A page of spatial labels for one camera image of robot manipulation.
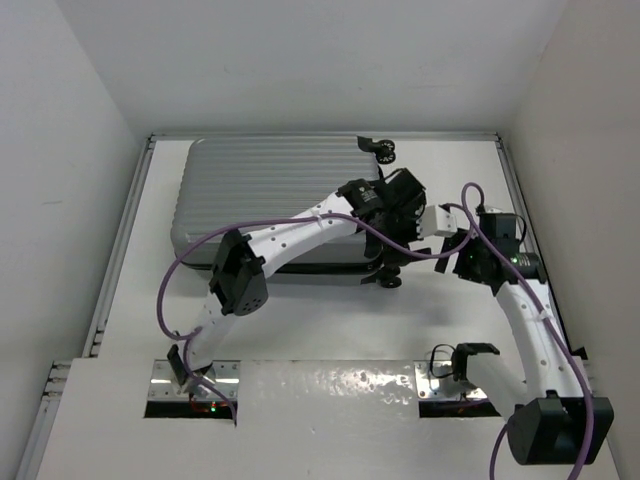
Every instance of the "white table surface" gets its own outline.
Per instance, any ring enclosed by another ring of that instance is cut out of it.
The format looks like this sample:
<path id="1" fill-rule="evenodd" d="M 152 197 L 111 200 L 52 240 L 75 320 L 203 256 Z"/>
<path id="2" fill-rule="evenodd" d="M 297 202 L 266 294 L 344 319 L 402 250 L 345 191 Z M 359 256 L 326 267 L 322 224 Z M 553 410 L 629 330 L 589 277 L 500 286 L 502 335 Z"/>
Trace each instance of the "white table surface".
<path id="1" fill-rule="evenodd" d="M 487 478 L 502 420 L 419 419 L 409 360 L 436 343 L 491 342 L 522 369 L 489 289 L 433 273 L 433 262 L 405 268 L 397 290 L 270 285 L 269 302 L 220 348 L 220 359 L 242 360 L 238 427 L 143 418 L 153 360 L 170 345 L 155 296 L 173 259 L 169 230 L 190 144 L 156 144 L 100 355 L 73 363 L 39 480 Z M 488 204 L 512 208 L 493 142 L 396 146 L 392 167 L 409 167 L 430 203 L 457 202 L 473 180 Z M 441 241 L 425 245 L 439 250 Z M 193 327 L 206 283 L 178 269 L 165 302 L 172 329 Z M 367 388 L 351 380 L 362 372 Z M 389 381 L 404 373 L 409 384 Z M 569 470 L 520 467 L 503 447 L 498 478 L 561 479 Z M 617 478 L 608 448 L 581 478 Z"/>

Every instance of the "white wall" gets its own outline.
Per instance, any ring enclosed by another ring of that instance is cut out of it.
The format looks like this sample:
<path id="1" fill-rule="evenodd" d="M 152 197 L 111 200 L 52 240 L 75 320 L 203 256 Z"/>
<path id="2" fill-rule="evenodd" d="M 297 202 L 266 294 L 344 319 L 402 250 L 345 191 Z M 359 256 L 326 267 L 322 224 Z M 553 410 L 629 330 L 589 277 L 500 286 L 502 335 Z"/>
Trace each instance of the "white wall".
<path id="1" fill-rule="evenodd" d="M 495 129 L 565 0 L 57 0 L 137 132 Z"/>
<path id="2" fill-rule="evenodd" d="M 640 3 L 572 0 L 510 149 L 570 337 L 613 402 L 622 478 L 640 477 Z"/>
<path id="3" fill-rule="evenodd" d="M 0 478 L 81 352 L 138 145 L 53 0 L 0 1 Z"/>

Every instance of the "reflective metal surface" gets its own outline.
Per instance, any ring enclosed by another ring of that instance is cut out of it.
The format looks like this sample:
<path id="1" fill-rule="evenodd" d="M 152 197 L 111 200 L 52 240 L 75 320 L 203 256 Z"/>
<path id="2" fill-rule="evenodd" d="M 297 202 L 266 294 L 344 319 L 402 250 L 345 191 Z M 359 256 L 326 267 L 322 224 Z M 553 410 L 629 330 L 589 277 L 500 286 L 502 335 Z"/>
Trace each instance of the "reflective metal surface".
<path id="1" fill-rule="evenodd" d="M 238 387 L 240 386 L 239 362 L 214 362 L 205 377 L 211 380 L 227 398 L 237 399 Z M 153 362 L 153 372 L 147 393 L 148 402 L 188 402 L 189 387 L 187 385 L 185 387 L 178 385 L 168 360 Z M 195 387 L 194 393 L 196 398 L 200 400 L 215 401 L 218 399 L 217 395 L 201 386 Z"/>
<path id="2" fill-rule="evenodd" d="M 433 373 L 429 372 L 429 362 L 420 361 L 414 363 L 416 375 L 416 388 L 420 402 L 458 402 L 461 399 L 483 400 L 487 396 L 479 388 L 467 389 L 458 382 L 453 382 L 451 377 L 436 378 L 451 371 L 450 360 L 434 360 Z"/>

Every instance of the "silver suitcase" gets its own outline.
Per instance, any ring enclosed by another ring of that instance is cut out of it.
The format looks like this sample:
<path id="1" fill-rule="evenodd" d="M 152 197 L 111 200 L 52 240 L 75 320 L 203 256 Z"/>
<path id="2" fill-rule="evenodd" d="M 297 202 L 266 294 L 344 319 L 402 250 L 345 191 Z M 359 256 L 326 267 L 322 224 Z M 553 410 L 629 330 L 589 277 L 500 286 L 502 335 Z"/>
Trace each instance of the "silver suitcase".
<path id="1" fill-rule="evenodd" d="M 198 140 L 187 156 L 171 229 L 175 253 L 226 225 L 297 215 L 350 180 L 379 179 L 378 163 L 394 159 L 393 142 L 355 135 L 216 135 Z M 218 242 L 206 243 L 183 263 L 209 269 Z M 278 273 L 297 274 L 296 280 L 301 275 L 364 277 L 381 262 L 370 249 L 365 256 L 365 246 L 364 233 L 338 239 Z"/>

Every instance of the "ribbed suitcase shell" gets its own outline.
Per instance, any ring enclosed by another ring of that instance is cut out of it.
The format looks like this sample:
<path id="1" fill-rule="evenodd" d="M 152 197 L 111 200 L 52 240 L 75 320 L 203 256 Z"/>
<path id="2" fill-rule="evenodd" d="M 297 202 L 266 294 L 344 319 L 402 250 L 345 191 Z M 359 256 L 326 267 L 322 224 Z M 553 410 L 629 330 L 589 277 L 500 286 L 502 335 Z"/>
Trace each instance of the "ribbed suitcase shell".
<path id="1" fill-rule="evenodd" d="M 350 180 L 379 178 L 374 156 L 355 136 L 215 136 L 189 150 L 171 240 L 176 255 L 217 228 L 249 220 L 288 218 Z M 213 240 L 183 262 L 209 268 Z M 322 245 L 295 264 L 368 264 L 364 234 Z"/>

